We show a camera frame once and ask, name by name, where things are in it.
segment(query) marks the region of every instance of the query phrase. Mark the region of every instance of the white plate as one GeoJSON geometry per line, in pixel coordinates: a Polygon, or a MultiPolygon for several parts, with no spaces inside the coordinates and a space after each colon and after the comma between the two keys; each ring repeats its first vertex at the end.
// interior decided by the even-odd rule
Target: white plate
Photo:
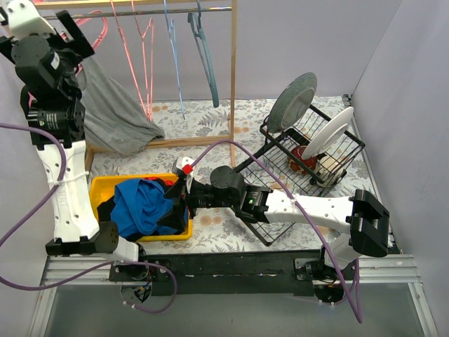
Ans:
{"type": "Polygon", "coordinates": [[[326,151],[346,131],[353,114],[354,108],[347,107],[332,118],[310,141],[301,157],[308,159],[326,151]]]}

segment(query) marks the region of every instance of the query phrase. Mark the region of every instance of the yellow plastic bin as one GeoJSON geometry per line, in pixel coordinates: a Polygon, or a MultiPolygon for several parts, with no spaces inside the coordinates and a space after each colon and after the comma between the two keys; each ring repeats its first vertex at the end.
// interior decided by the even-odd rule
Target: yellow plastic bin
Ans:
{"type": "MultiPolygon", "coordinates": [[[[110,197],[114,195],[115,185],[121,183],[122,181],[128,179],[143,179],[143,178],[159,178],[163,181],[173,181],[177,180],[177,176],[172,173],[155,173],[155,174],[140,174],[135,176],[100,176],[95,177],[92,181],[91,191],[89,193],[89,198],[91,199],[91,205],[93,209],[93,214],[98,220],[97,207],[104,201],[107,201],[110,197]]],[[[189,219],[187,223],[187,228],[185,231],[179,235],[155,235],[143,237],[139,241],[176,241],[176,240],[187,240],[192,236],[193,232],[193,221],[189,219]]]]}

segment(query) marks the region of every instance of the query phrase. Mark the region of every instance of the red object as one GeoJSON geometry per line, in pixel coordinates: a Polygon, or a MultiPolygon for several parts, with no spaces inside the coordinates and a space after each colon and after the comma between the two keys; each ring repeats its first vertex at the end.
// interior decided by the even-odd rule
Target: red object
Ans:
{"type": "MultiPolygon", "coordinates": [[[[156,179],[159,179],[159,178],[158,178],[158,177],[146,177],[146,178],[144,178],[144,179],[145,179],[145,180],[156,180],[156,179]]],[[[165,183],[167,186],[173,186],[173,184],[174,184],[174,182],[171,181],[171,180],[165,180],[164,183],[165,183]]]]}
{"type": "Polygon", "coordinates": [[[186,176],[188,176],[193,170],[194,169],[190,164],[187,164],[182,168],[182,171],[185,173],[186,176]]]}
{"type": "MultiPolygon", "coordinates": [[[[308,159],[301,158],[301,155],[304,152],[304,150],[306,149],[306,147],[307,147],[306,145],[300,145],[300,146],[295,147],[291,152],[296,158],[298,158],[309,169],[314,170],[316,167],[316,163],[318,162],[318,156],[308,158],[308,159]]],[[[287,158],[287,164],[294,172],[301,173],[301,174],[307,174],[307,172],[290,157],[287,158]]]]}

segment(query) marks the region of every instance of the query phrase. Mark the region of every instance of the plate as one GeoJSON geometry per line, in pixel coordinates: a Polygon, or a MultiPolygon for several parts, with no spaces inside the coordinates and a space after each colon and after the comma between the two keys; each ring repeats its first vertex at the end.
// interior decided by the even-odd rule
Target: plate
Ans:
{"type": "Polygon", "coordinates": [[[267,131],[276,133],[293,126],[309,109],[316,91],[316,76],[299,76],[282,92],[268,116],[267,131]]]}
{"type": "Polygon", "coordinates": [[[353,114],[354,108],[347,107],[332,118],[310,141],[302,153],[302,158],[308,159],[325,152],[347,130],[353,114]]]}

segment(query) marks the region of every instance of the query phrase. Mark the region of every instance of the blue cloth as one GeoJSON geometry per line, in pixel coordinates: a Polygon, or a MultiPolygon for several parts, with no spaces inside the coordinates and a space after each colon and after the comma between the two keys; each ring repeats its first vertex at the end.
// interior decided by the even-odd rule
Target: blue cloth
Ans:
{"type": "Polygon", "coordinates": [[[119,228],[121,237],[135,233],[151,235],[157,231],[160,235],[173,234],[177,230],[156,224],[173,207],[172,199],[163,197],[162,186],[145,179],[128,179],[115,187],[111,220],[119,228]]]}

